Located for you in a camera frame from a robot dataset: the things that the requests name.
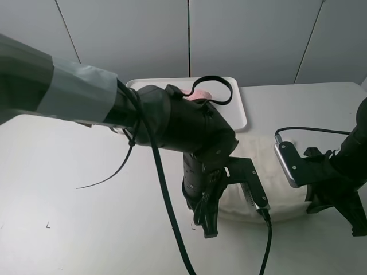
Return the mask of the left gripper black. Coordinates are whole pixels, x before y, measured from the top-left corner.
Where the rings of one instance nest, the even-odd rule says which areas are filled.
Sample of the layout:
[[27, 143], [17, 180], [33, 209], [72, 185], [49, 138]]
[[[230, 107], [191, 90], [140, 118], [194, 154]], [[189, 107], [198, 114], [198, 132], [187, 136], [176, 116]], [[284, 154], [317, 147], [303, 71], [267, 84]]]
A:
[[193, 154], [183, 154], [182, 193], [194, 214], [194, 224], [204, 231], [204, 238], [218, 235], [218, 205], [226, 188], [224, 174], [228, 162], [229, 156], [202, 162]]

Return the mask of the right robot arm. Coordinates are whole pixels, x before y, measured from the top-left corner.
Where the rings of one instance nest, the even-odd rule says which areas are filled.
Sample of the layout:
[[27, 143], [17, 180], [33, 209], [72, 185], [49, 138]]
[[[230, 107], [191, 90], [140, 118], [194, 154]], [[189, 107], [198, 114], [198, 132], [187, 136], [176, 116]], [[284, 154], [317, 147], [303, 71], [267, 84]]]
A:
[[328, 151], [323, 162], [325, 179], [309, 186], [307, 212], [334, 207], [352, 226], [352, 236], [366, 236], [366, 214], [359, 189], [366, 184], [366, 100], [357, 109], [356, 126], [338, 151]]

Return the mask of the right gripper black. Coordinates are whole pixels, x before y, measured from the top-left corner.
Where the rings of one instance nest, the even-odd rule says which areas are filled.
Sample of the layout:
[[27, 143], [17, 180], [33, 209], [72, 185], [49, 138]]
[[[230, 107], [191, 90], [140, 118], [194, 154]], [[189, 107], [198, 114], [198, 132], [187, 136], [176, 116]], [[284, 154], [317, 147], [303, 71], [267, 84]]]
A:
[[366, 214], [358, 194], [366, 183], [366, 150], [343, 156], [333, 151], [322, 154], [309, 147], [304, 155], [319, 180], [307, 188], [306, 198], [311, 202], [307, 212], [315, 214], [334, 207], [350, 223], [352, 236], [366, 236]]

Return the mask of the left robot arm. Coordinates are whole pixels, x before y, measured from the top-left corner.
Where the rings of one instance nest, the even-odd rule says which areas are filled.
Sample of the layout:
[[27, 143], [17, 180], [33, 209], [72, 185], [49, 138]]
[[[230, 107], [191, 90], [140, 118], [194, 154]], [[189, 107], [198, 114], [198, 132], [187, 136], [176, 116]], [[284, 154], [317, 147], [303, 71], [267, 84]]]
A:
[[133, 144], [182, 152], [182, 192], [205, 238], [218, 234], [220, 180], [238, 144], [217, 106], [215, 100], [190, 101], [171, 84], [134, 90], [114, 73], [1, 36], [1, 123], [35, 115], [121, 128]]

